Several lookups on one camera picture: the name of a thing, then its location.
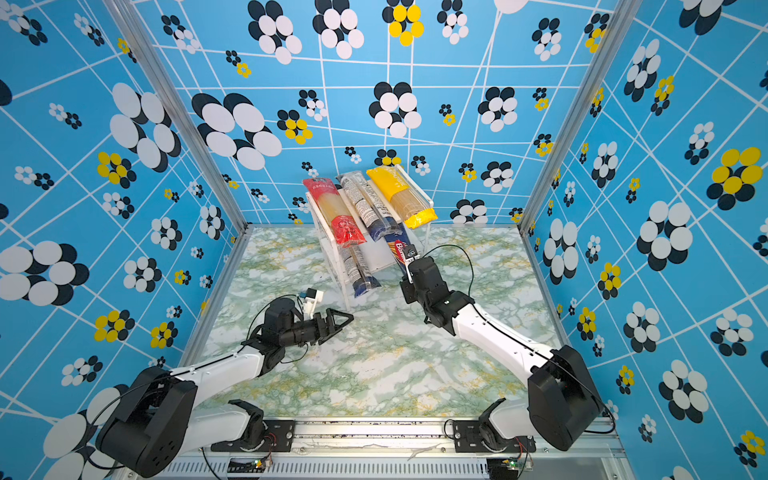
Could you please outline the dark blue spaghetti box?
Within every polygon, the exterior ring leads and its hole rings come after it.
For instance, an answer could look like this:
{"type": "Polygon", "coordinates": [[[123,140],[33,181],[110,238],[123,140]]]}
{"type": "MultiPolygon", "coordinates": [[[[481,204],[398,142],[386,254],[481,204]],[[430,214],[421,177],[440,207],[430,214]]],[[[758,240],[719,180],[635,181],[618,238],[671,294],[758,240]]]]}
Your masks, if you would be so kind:
{"type": "Polygon", "coordinates": [[[410,240],[407,231],[392,233],[385,236],[385,241],[398,265],[405,267],[407,262],[418,255],[418,251],[410,240]]]}

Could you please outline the clear dark spaghetti bag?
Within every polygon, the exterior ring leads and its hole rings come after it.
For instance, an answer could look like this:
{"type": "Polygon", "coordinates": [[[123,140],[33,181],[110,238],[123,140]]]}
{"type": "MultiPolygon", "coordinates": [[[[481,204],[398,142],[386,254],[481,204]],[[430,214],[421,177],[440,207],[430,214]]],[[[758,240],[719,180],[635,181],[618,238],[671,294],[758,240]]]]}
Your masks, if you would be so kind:
{"type": "Polygon", "coordinates": [[[352,285],[355,298],[381,287],[380,282],[371,274],[359,246],[342,247],[340,252],[344,270],[352,285]]]}

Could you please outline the clear blue spaghetti bag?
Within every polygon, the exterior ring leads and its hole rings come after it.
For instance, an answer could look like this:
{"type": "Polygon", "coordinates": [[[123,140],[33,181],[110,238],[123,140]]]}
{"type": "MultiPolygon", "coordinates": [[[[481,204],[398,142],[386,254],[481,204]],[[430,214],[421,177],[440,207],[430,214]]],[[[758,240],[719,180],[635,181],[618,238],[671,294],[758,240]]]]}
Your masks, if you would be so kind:
{"type": "Polygon", "coordinates": [[[373,241],[404,232],[361,171],[341,174],[337,179],[373,241]]]}

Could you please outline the yellow spaghetti bag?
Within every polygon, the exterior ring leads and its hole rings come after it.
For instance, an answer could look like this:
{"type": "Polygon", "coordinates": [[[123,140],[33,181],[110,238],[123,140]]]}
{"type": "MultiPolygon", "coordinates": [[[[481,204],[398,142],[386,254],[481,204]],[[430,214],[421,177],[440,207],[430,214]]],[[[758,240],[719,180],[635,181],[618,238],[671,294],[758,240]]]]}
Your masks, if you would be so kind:
{"type": "Polygon", "coordinates": [[[366,174],[407,228],[414,230],[438,219],[433,201],[400,166],[380,166],[366,174]]]}

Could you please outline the red spaghetti bag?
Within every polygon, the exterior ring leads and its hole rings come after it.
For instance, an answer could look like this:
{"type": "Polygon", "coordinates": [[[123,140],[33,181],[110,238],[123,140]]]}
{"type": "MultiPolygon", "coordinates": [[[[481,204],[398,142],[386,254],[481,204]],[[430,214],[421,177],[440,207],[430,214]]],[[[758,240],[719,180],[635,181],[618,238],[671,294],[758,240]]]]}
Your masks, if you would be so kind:
{"type": "Polygon", "coordinates": [[[366,242],[351,212],[344,203],[334,182],[328,178],[308,178],[303,181],[309,195],[329,225],[336,243],[341,247],[366,242]]]}

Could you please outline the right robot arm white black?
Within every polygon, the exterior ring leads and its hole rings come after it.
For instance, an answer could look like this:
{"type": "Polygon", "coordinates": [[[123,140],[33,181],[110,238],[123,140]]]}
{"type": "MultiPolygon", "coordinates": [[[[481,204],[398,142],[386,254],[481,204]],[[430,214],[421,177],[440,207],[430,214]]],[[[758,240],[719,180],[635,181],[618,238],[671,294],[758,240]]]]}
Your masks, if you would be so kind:
{"type": "Polygon", "coordinates": [[[451,290],[433,258],[407,263],[401,290],[408,304],[423,308],[428,323],[485,351],[525,384],[525,406],[501,398],[478,418],[489,450],[501,451],[517,437],[539,436],[566,451],[607,411],[581,354],[504,325],[470,295],[451,290]]]}

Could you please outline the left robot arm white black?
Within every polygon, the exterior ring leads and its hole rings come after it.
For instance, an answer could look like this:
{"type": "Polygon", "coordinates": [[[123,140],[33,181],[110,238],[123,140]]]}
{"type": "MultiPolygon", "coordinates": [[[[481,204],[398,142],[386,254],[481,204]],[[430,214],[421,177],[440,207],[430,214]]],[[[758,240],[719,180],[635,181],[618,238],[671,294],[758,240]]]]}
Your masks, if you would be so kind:
{"type": "Polygon", "coordinates": [[[96,449],[142,477],[164,470],[177,455],[221,444],[234,450],[276,449],[263,410],[241,399],[204,411],[201,404],[240,383],[270,373],[289,347],[320,346],[353,322],[328,308],[305,315],[291,296],[262,309],[261,324],[232,352],[175,370],[149,367],[101,410],[96,449]]]}

